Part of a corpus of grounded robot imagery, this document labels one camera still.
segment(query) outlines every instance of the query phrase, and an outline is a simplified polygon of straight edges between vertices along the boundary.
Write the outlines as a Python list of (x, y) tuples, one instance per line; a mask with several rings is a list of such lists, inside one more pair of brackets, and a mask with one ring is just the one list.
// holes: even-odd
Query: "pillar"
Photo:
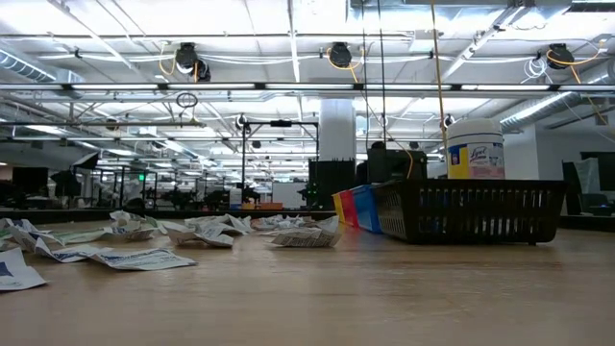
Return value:
[(354, 160), (357, 155), (353, 99), (320, 101), (320, 161)]

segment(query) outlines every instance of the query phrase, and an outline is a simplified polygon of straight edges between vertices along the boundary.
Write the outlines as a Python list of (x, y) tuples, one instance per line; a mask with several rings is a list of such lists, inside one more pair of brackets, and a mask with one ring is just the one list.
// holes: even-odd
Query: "table surface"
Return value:
[[(86, 230), (105, 223), (53, 226)], [(536, 247), (411, 246), (344, 230), (331, 249), (248, 235), (123, 272), (26, 255), (48, 285), (0, 294), (4, 345), (613, 345), (615, 235)], [(167, 237), (113, 243), (174, 248)]]

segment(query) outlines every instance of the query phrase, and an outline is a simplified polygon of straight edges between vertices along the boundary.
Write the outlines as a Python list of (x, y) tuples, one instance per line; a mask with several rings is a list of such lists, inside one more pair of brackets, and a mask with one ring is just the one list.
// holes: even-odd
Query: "ceiling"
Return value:
[[(327, 59), (327, 49), (334, 41), (348, 42), (360, 83), (435, 82), (435, 59), (430, 59), (434, 48), (431, 15), (424, 11), (425, 7), (416, 7), (421, 11), (409, 10), (409, 7), (386, 7), (382, 11), (382, 20), (378, 21), (373, 8), (368, 9), (365, 20), (361, 20), (358, 9), (349, 9), (344, 0), (71, 0), (64, 2), (70, 14), (59, 10), (52, 2), (60, 3), (60, 0), (0, 3), (0, 50), (10, 50), (42, 69), (73, 71), (87, 83), (164, 83), (165, 80), (191, 83), (192, 76), (184, 75), (177, 69), (171, 75), (160, 70), (160, 63), (164, 69), (171, 69), (173, 51), (181, 42), (196, 44), (197, 52), (209, 66), (214, 83), (353, 83), (350, 70), (335, 69)], [(470, 0), (467, 3), (475, 5), (458, 9), (437, 7), (441, 69), (452, 70), (446, 83), (547, 83), (544, 73), (539, 78), (530, 78), (528, 74), (528, 64), (537, 52), (544, 54), (551, 43), (566, 43), (577, 60), (583, 61), (594, 57), (600, 45), (601, 53), (578, 67), (582, 79), (583, 71), (605, 62), (615, 47), (615, 40), (611, 39), (610, 34), (615, 32), (615, 13), (565, 12), (567, 7), (559, 5), (566, 1), (542, 2), (559, 4), (551, 7), (541, 7), (541, 1), (536, 1), (537, 8), (529, 9), (514, 24), (506, 25), (501, 31), (490, 35), (474, 52), (466, 55), (461, 64), (455, 66), (453, 60), (470, 44), (479, 41), (505, 10), (501, 4), (503, 1), (485, 1), (479, 6)], [(92, 37), (93, 34), (102, 40)], [(367, 63), (361, 59), (363, 49)], [(574, 83), (569, 69), (548, 69), (547, 73), (554, 83)], [(6, 69), (0, 69), (0, 81), (32, 82)], [(186, 127), (168, 125), (179, 121), (183, 110), (175, 103), (175, 93), (162, 96), (152, 92), (120, 93), (119, 99), (131, 99), (126, 102), (113, 100), (114, 95), (111, 94), (88, 95), (92, 96), (91, 100), (83, 102), (59, 98), (53, 93), (12, 93), (13, 97), (24, 103), (37, 104), (49, 111), (46, 115), (43, 111), (26, 114), (28, 120), (65, 120), (72, 104), (73, 114), (79, 114), (79, 121), (82, 122), (106, 121), (110, 117), (120, 121), (158, 121), (167, 124), (157, 126), (157, 136), (203, 138), (237, 136), (234, 122), (239, 114), (253, 121), (299, 120), (300, 117), (304, 121), (318, 121), (319, 100), (328, 96), (306, 92), (298, 98), (297, 94), (236, 91), (233, 96), (237, 100), (243, 99), (241, 102), (229, 102), (226, 92), (210, 91), (203, 93), (203, 99), (208, 102), (200, 102), (193, 110), (183, 114), (183, 121), (194, 117), (202, 126)], [(389, 117), (387, 128), (393, 136), (438, 137), (440, 110), (436, 95), (416, 96), (407, 97), (398, 93), (383, 101), (380, 95), (372, 93), (368, 101), (376, 113), (382, 112), (386, 106)], [(443, 105), (444, 112), (457, 119), (491, 117), (531, 96), (519, 93), (502, 93), (499, 96), (479, 93), (456, 97), (446, 95)], [(135, 100), (139, 97), (148, 101)], [(357, 114), (365, 116), (365, 99), (361, 94), (346, 97), (353, 98)], [(298, 111), (299, 99), (301, 114)], [(21, 119), (18, 112), (3, 115), (6, 120)], [(573, 115), (563, 112), (541, 124), (549, 126), (570, 116)], [(373, 118), (370, 136), (380, 136), (381, 126)], [(591, 131), (592, 127), (587, 125), (591, 121), (579, 122), (578, 128)], [(108, 131), (100, 127), (82, 126), (65, 131), (83, 134), (83, 130), (88, 130), (96, 136), (137, 136), (128, 133), (128, 129), (121, 127), (117, 131)], [(53, 134), (18, 129), (18, 135)], [(314, 142), (309, 141), (306, 131), (299, 127), (283, 130), (264, 127), (258, 136), (302, 136), (305, 141), (263, 142), (260, 149), (252, 149), (263, 153), (260, 156), (253, 154), (254, 165), (266, 162), (260, 161), (264, 153), (315, 151)], [(240, 142), (178, 140), (177, 143), (204, 159), (220, 162), (239, 159), (232, 148)], [(433, 145), (437, 144), (425, 143), (424, 147), (430, 149)], [(359, 144), (357, 151), (362, 152), (364, 147)], [(185, 153), (179, 150), (155, 148), (146, 141), (131, 142), (130, 147), (124, 144), (117, 148), (135, 153), (129, 157), (113, 153), (106, 155), (121, 159), (186, 158)], [(289, 154), (282, 159), (303, 160), (308, 156)], [(291, 163), (280, 161), (279, 166), (290, 167)], [(274, 176), (288, 176), (282, 169), (270, 168), (268, 164), (267, 169)], [(292, 171), (303, 175), (304, 168), (304, 165), (299, 168), (292, 166)]]

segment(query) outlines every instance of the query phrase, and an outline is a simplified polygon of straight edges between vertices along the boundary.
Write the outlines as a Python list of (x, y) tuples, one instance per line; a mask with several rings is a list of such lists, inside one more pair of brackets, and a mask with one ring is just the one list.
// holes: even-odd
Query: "plastic bin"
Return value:
[(355, 209), (355, 198), (351, 190), (339, 192), (344, 212), (344, 223), (349, 226), (358, 227), (357, 210)]
[(358, 226), (371, 233), (381, 234), (381, 223), (378, 219), (378, 210), (374, 200), (371, 185), (361, 185), (352, 189), (357, 210)]
[(549, 242), (565, 182), (425, 180), (373, 187), (382, 232), (411, 243)]
[(335, 206), (335, 213), (339, 216), (339, 222), (346, 223), (344, 219), (344, 209), (342, 209), (342, 199), (339, 196), (339, 192), (333, 195), (333, 205)]

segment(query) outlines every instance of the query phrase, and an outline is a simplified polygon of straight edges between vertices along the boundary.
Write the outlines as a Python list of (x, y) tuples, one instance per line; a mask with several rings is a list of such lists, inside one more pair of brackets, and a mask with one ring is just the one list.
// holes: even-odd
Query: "blue bin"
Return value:
[(371, 185), (361, 185), (352, 189), (357, 209), (358, 226), (371, 233), (381, 234), (381, 223), (378, 220), (376, 201)]

